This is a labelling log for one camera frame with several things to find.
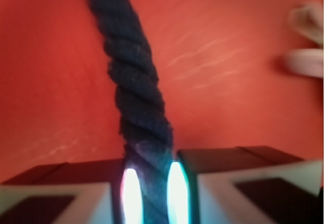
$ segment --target black panel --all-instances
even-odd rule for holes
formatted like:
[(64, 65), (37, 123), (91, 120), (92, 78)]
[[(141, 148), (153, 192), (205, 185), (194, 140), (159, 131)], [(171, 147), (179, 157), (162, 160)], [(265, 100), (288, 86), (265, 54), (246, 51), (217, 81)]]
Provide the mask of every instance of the black panel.
[(236, 187), (277, 223), (323, 223), (320, 199), (281, 178), (246, 181)]
[(72, 202), (74, 196), (28, 197), (0, 216), (0, 224), (50, 224)]

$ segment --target rope strand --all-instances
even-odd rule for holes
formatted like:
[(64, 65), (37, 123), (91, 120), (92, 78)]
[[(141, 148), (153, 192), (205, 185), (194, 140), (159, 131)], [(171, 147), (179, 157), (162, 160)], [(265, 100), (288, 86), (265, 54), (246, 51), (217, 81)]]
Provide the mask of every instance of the rope strand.
[(137, 171), (141, 184), (144, 223), (169, 223), (166, 193), (173, 136), (150, 45), (129, 0), (90, 0), (90, 8), (105, 37), (104, 51), (112, 58), (108, 73), (117, 84), (127, 166)]

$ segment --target glowing light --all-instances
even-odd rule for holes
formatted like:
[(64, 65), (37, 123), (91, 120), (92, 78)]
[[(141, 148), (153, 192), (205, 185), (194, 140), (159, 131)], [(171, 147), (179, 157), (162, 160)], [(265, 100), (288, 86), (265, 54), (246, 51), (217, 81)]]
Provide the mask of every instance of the glowing light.
[(124, 224), (143, 224), (143, 203), (136, 171), (128, 168), (121, 182), (121, 207)]
[(168, 176), (168, 215), (170, 224), (189, 223), (188, 181), (179, 162), (173, 162)]

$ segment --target white panel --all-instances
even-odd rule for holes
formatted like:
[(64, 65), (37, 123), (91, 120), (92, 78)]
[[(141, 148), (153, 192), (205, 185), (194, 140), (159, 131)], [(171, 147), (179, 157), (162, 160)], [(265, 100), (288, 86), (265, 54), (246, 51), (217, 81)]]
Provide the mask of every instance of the white panel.
[(0, 214), (29, 196), (74, 195), (75, 199), (57, 217), (59, 223), (113, 223), (109, 183), (0, 186)]
[(236, 182), (280, 177), (318, 195), (322, 161), (303, 161), (274, 167), (223, 173), (199, 174), (198, 195), (201, 223), (275, 223), (248, 200)]

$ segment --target dark blue rope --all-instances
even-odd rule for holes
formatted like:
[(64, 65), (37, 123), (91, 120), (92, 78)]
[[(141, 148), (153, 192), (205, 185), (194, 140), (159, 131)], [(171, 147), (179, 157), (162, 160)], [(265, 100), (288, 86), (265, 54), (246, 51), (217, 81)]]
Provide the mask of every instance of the dark blue rope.
[(121, 112), (128, 167), (136, 169), (142, 188), (145, 224), (168, 223), (167, 177), (172, 162), (172, 128), (150, 45), (129, 0), (90, 0), (112, 58), (108, 73), (117, 83), (116, 105)]

